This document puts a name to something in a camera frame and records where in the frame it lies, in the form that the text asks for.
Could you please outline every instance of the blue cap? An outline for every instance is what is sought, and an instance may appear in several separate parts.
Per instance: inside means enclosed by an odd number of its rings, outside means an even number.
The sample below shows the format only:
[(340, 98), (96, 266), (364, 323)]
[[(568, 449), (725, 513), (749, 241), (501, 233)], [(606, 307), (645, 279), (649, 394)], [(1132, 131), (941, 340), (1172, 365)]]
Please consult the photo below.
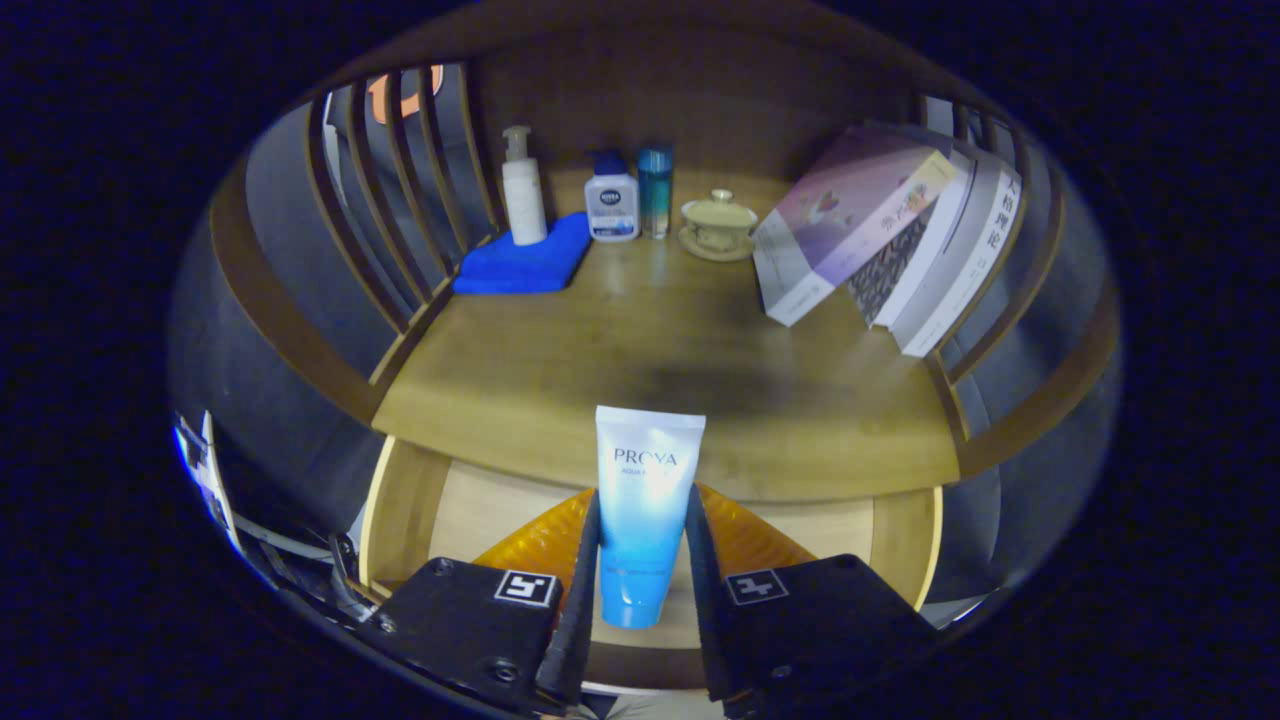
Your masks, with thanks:
[(598, 176), (625, 176), (627, 174), (627, 161), (617, 150), (594, 150), (595, 174)]
[(666, 173), (671, 170), (671, 146), (649, 145), (636, 154), (636, 169), (643, 173)]
[[(660, 551), (657, 555), (668, 553)], [(675, 565), (675, 553), (669, 555), (671, 562), (663, 559), (657, 564), (641, 562), (637, 568), (635, 559), (625, 560), (609, 548), (600, 548), (600, 616), (605, 623), (628, 629), (652, 628), (658, 624)], [(663, 565), (666, 571), (659, 569)], [(617, 571), (620, 566), (630, 566), (631, 571), (620, 573)]]

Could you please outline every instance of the book cover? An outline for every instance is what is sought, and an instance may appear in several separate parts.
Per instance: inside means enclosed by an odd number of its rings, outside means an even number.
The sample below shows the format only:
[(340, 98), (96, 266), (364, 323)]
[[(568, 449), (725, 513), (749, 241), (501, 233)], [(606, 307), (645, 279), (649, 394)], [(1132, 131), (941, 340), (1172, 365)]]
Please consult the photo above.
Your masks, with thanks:
[(867, 320), (867, 327), (876, 323), (881, 307), (897, 287), (897, 281), (902, 277), (911, 258), (915, 256), (915, 250), (920, 245), (920, 238), (924, 237), (924, 229), (928, 227), (937, 205), (938, 201), (934, 200), (911, 220), (911, 224), (906, 225), (906, 229), (897, 233), (870, 261), (854, 273), (854, 277), (849, 278), (849, 290), (854, 295), (854, 302), (858, 304), (863, 319)]
[(955, 177), (951, 178), (942, 195), (933, 202), (933, 215), (929, 219), (929, 227), (925, 228), (924, 236), (897, 278), (897, 283), (890, 291), (883, 304), (881, 304), (878, 314), (874, 318), (867, 318), (867, 322), (870, 324), (892, 327), (908, 301), (920, 288), (920, 283), (924, 282), (924, 275), (933, 265), (933, 261), (937, 260), (942, 249), (955, 233), (956, 225), (960, 222), (960, 214), (969, 200), (969, 191), (973, 187), (973, 163), (964, 152), (955, 149), (955, 138), (950, 136), (913, 126), (884, 127), (937, 149), (947, 156), (947, 161), (956, 169)]
[(911, 357), (933, 350), (977, 295), (1009, 238), (1021, 199), (1021, 177), (1007, 163), (959, 141), (956, 149), (974, 164), (968, 201), (920, 288), (890, 327), (902, 354)]
[(790, 327), (932, 204), (955, 176), (899, 133), (846, 131), (753, 233), (765, 313)]

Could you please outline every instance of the pump dispenser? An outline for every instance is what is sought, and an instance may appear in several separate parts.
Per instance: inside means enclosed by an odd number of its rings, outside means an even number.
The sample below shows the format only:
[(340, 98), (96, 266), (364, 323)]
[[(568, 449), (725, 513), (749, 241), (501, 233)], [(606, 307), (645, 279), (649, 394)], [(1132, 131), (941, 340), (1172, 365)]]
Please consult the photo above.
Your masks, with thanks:
[(507, 161), (502, 164), (502, 188), (507, 200), (507, 220), (516, 245), (534, 245), (547, 238), (543, 186), (538, 179), (538, 160), (529, 156), (527, 126), (502, 131), (507, 140)]

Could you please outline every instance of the dark background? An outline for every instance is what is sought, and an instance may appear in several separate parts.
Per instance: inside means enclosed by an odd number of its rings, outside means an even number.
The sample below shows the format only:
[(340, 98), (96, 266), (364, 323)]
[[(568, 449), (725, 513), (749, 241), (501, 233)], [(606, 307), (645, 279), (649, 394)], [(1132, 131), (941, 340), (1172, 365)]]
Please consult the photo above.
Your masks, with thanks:
[[(447, 716), (225, 551), (163, 387), (182, 243), (234, 154), (443, 9), (366, 5), (3, 10), (15, 716)], [(1107, 477), (1044, 570), (842, 715), (1261, 715), (1275, 10), (933, 5), (856, 14), (975, 81), (1073, 170), (1114, 241), (1126, 398)]]

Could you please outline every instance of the glass bottle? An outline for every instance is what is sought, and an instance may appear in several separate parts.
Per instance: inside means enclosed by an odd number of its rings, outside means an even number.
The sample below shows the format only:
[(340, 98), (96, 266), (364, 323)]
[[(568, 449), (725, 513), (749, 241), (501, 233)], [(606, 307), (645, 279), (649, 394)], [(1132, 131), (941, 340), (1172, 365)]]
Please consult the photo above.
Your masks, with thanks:
[(640, 232), (654, 240), (671, 228), (671, 146), (641, 147), (636, 156), (640, 174)]

